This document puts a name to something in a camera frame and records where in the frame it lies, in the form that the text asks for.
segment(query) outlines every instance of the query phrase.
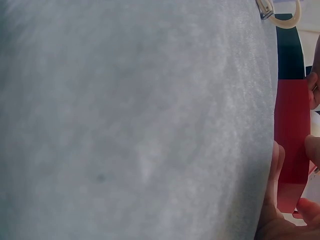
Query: textured surface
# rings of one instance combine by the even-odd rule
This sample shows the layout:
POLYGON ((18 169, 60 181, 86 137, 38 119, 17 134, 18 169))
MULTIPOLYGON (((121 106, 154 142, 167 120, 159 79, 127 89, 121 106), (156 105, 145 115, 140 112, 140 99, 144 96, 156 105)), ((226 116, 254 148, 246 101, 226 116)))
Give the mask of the textured surface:
POLYGON ((276 29, 254 0, 2 0, 0 239, 248 240, 276 29))

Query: white cord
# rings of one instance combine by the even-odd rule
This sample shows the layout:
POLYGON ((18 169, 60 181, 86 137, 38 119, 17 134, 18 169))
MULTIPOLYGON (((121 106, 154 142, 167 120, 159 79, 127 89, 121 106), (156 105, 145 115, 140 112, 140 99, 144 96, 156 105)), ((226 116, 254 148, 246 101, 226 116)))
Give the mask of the white cord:
MULTIPOLYGON (((262 3, 262 0, 256 0, 261 12, 267 15, 269 11, 274 11, 274 5, 271 0, 265 0, 267 7, 262 3)), ((268 19, 277 27, 282 29, 292 29, 299 23, 301 19, 301 4, 300 0, 295 0, 295 13, 294 16, 289 20, 279 20, 275 16, 270 16, 268 19)))

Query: black fabric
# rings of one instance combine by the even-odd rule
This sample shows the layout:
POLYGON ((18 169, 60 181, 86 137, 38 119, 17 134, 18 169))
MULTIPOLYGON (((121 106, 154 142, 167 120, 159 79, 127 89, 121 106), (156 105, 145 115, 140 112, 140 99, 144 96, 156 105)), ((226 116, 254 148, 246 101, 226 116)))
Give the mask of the black fabric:
MULTIPOLYGON (((292 14, 276 14, 280 20, 292 18, 292 14)), ((278 79, 304 79, 304 55, 297 28, 276 28, 278 44, 278 79)))

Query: white fabric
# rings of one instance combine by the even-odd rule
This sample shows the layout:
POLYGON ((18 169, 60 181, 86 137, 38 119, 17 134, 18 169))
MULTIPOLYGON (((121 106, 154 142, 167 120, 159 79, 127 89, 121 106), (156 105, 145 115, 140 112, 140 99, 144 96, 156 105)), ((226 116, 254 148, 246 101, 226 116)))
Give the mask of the white fabric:
POLYGON ((0 239, 253 239, 278 73, 254 0, 0 11, 0 239))

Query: finger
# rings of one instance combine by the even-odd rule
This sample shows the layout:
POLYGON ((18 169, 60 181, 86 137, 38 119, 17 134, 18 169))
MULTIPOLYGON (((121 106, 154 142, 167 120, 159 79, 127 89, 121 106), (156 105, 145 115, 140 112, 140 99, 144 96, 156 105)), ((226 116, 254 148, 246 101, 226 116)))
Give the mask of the finger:
POLYGON ((316 107, 318 107, 318 105, 320 104, 320 86, 318 86, 313 92, 313 101, 312 101, 312 108, 310 109, 315 109, 316 107))
POLYGON ((313 91, 318 80, 318 75, 315 72, 312 72, 308 76, 306 76, 305 79, 308 83, 309 90, 313 91))
POLYGON ((320 167, 320 137, 308 135, 304 141, 306 156, 320 167))
POLYGON ((281 171, 281 167, 283 164, 283 159, 280 159, 280 157, 284 158, 284 156, 285 156, 284 148, 279 146, 278 143, 274 141, 270 173, 269 173, 269 178, 266 186, 263 205, 261 208, 258 229, 268 224, 270 221, 277 219, 280 215, 275 205, 275 201, 276 201, 275 191, 277 190, 277 179, 279 178, 279 174, 280 174, 278 172, 281 171))
POLYGON ((296 206, 303 220, 308 225, 320 224, 320 205, 306 198, 301 198, 296 206))

